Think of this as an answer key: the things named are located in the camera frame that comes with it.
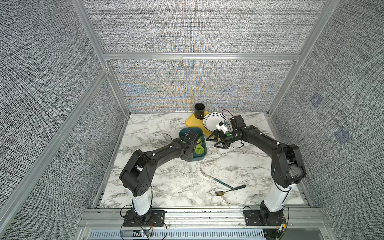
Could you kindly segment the yellow shuttlecock seven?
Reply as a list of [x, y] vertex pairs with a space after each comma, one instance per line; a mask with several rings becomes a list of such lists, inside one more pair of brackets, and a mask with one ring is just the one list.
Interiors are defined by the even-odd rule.
[[196, 155], [203, 155], [205, 153], [205, 149], [202, 146], [202, 143], [203, 143], [203, 140], [201, 137], [199, 137], [199, 139], [197, 141], [197, 145], [195, 147], [195, 154]]

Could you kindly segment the teal plastic storage box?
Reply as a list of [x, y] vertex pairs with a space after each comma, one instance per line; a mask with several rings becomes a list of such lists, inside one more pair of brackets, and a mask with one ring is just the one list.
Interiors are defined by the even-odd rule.
[[196, 132], [197, 134], [200, 135], [198, 139], [198, 143], [195, 147], [194, 153], [193, 153], [193, 158], [191, 161], [201, 161], [205, 158], [207, 155], [207, 146], [204, 138], [204, 133], [203, 131], [198, 128], [198, 127], [191, 127], [191, 128], [184, 128], [179, 131], [179, 137], [183, 137], [186, 135], [190, 130]]

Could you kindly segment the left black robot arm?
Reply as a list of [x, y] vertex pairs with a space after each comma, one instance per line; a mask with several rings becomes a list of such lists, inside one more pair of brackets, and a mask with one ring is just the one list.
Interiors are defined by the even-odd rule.
[[189, 130], [180, 138], [173, 139], [170, 144], [149, 152], [136, 150], [120, 173], [123, 186], [129, 189], [134, 197], [142, 196], [151, 187], [155, 172], [161, 165], [180, 158], [191, 162], [200, 135]]

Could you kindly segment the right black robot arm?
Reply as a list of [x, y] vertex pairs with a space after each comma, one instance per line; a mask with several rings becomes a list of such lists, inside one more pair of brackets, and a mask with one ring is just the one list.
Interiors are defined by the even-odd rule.
[[281, 143], [255, 126], [247, 126], [240, 115], [230, 118], [230, 122], [231, 132], [224, 130], [224, 124], [220, 123], [206, 140], [215, 142], [214, 147], [225, 150], [229, 149], [232, 143], [243, 141], [266, 153], [272, 160], [271, 176], [274, 185], [262, 201], [261, 209], [268, 213], [279, 212], [284, 208], [283, 203], [292, 188], [307, 175], [300, 148]]

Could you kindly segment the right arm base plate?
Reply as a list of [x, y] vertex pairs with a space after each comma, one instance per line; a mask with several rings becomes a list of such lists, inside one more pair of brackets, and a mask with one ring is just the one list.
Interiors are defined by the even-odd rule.
[[248, 227], [264, 227], [264, 226], [281, 226], [286, 223], [284, 215], [279, 214], [271, 220], [262, 220], [259, 210], [244, 209], [243, 215], [245, 218], [246, 226]]

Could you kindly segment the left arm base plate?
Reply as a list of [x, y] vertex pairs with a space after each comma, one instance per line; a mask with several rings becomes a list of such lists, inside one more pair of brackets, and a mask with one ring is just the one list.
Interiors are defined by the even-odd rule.
[[163, 227], [166, 211], [151, 210], [143, 216], [136, 212], [126, 211], [124, 216], [124, 227]]

